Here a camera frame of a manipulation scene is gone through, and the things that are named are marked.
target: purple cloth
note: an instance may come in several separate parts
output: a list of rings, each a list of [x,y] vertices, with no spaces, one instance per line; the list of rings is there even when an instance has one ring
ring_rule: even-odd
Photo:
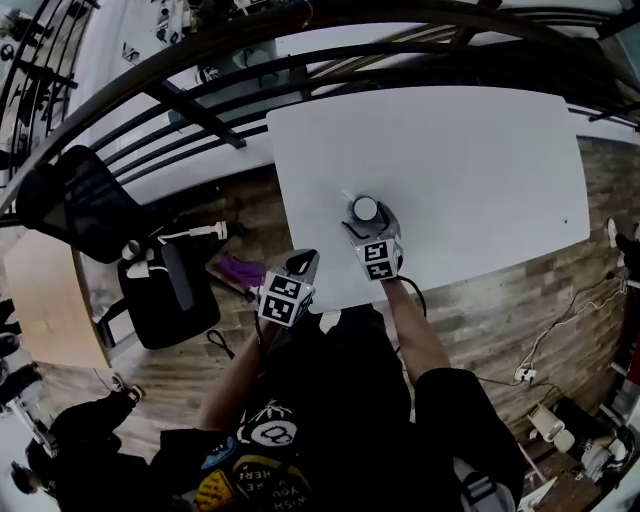
[[[267,274],[267,268],[262,263],[240,261],[228,254],[222,258],[218,267],[230,278],[247,286],[260,286]]]

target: forearm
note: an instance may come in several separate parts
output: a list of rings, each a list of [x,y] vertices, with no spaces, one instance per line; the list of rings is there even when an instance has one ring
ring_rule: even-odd
[[[404,284],[397,279],[388,279],[382,281],[382,287],[391,307],[400,351],[411,383],[415,384],[428,370],[450,367],[451,363],[442,342]]]
[[[260,322],[265,351],[280,329],[272,323]],[[249,392],[260,372],[260,348],[254,332],[242,345],[223,374],[211,387],[198,411],[196,428],[226,432],[237,427],[247,406]]]

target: power outlet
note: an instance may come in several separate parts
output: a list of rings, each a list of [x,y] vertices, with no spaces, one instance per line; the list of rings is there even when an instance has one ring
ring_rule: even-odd
[[[536,376],[536,373],[538,373],[538,371],[532,368],[518,368],[513,376],[513,380],[516,382],[531,382]]]

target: chair backrest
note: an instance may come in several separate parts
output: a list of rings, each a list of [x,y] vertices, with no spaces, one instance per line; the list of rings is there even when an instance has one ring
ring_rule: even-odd
[[[136,203],[89,148],[75,146],[54,166],[27,174],[16,200],[23,224],[68,243],[101,263],[143,242],[162,218]]]

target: black office chair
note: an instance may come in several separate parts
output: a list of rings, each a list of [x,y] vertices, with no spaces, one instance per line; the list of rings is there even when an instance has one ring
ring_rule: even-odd
[[[185,242],[161,243],[158,234],[168,216],[136,203],[102,160],[84,146],[67,151],[54,166],[25,177],[16,200],[23,224],[68,243],[101,263],[122,257],[130,241],[139,255],[123,259],[118,277],[124,304],[140,342],[149,349],[185,341],[220,320],[218,303],[204,265],[194,261]],[[153,251],[149,277],[128,276],[131,266]],[[112,340],[103,333],[107,346]]]

